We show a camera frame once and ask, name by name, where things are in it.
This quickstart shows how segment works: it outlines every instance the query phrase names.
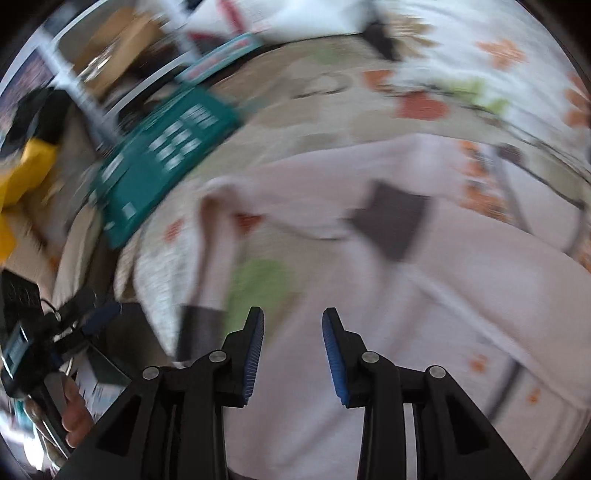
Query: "teal box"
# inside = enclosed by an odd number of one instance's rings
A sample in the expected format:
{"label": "teal box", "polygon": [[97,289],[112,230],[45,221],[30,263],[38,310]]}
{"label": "teal box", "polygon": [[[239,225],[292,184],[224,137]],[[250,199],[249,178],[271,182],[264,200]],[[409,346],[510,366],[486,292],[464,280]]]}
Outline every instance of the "teal box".
{"label": "teal box", "polygon": [[146,117],[105,161],[90,201],[112,248],[125,245],[164,196],[240,126],[234,111],[185,86]]}

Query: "yellow bag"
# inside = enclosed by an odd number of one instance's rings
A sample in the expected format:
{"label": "yellow bag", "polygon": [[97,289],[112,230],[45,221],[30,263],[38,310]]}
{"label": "yellow bag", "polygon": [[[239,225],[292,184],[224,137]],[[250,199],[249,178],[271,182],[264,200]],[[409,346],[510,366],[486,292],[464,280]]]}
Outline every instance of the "yellow bag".
{"label": "yellow bag", "polygon": [[[56,162],[57,150],[57,145],[38,138],[27,141],[18,165],[0,176],[0,211],[16,204],[27,191],[41,184]],[[16,240],[0,213],[0,264],[6,262],[15,246]]]}

